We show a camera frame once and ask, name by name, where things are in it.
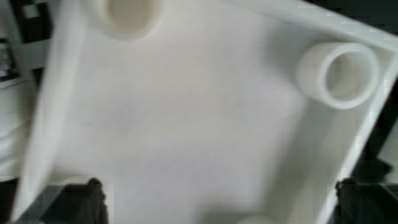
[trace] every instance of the circular hole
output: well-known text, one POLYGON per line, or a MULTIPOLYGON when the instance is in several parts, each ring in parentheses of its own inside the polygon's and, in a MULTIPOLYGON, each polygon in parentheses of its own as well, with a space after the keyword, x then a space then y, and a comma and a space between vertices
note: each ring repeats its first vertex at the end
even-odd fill
POLYGON ((148 28, 155 16, 155 0, 107 0, 109 19, 123 31, 148 28))
POLYGON ((367 56, 351 52, 333 61, 328 72, 328 91, 333 98, 351 101, 369 89, 372 65, 367 56))

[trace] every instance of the white surface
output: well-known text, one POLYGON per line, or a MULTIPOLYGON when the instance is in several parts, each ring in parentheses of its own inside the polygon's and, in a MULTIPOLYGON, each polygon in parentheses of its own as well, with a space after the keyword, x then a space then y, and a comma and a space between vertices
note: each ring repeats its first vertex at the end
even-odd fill
POLYGON ((242 219, 237 224, 274 224, 274 222, 265 216, 257 215, 242 219))
POLYGON ((15 217, 56 163, 58 177, 104 180, 113 223, 228 224, 262 212, 280 224, 326 223, 397 75, 397 39, 358 23, 353 33, 322 9, 313 24, 305 3, 249 2, 255 11, 166 0, 152 35, 120 41, 65 1, 15 217), (383 62, 385 86, 347 111, 310 104, 294 81, 306 50, 337 39, 372 44, 383 62))
POLYGON ((356 43, 319 44, 306 52, 297 81, 308 96, 337 109, 358 107, 379 86, 381 65, 372 49, 356 43))
POLYGON ((84 0, 93 22, 125 39, 141 38, 159 23, 161 0, 84 0))

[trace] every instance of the round ring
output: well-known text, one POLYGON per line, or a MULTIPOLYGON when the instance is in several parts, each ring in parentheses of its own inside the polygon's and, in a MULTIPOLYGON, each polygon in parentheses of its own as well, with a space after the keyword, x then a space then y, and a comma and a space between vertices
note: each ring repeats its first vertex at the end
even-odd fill
POLYGON ((120 39, 143 38, 155 29, 159 0, 84 0, 93 23, 120 39))
POLYGON ((306 95, 337 109, 358 107, 377 88, 379 66, 376 53, 365 45, 317 45, 305 54, 297 69, 306 95))

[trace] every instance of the white plastic panel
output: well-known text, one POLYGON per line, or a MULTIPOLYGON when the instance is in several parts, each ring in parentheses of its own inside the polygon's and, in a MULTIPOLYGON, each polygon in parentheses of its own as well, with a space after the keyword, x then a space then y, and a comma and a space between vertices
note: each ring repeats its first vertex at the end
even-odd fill
POLYGON ((66 2, 17 215, 56 163, 58 178, 104 180, 116 224, 230 224, 258 213, 276 224, 326 223, 395 80, 397 39, 299 1, 246 6, 164 0, 154 33, 122 40, 66 2), (379 90, 347 111, 296 84, 306 50, 335 41, 365 43, 383 63, 379 90))

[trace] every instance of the white plastic tray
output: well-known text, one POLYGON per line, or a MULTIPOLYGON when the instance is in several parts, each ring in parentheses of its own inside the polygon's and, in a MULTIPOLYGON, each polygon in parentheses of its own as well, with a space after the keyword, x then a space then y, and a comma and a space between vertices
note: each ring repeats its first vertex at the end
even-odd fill
POLYGON ((294 0, 164 0, 145 39, 107 35, 65 1, 15 217, 56 177, 106 182, 116 224, 326 224, 398 71, 398 39, 294 0), (338 111, 296 84, 317 43, 383 63, 369 102, 338 111))

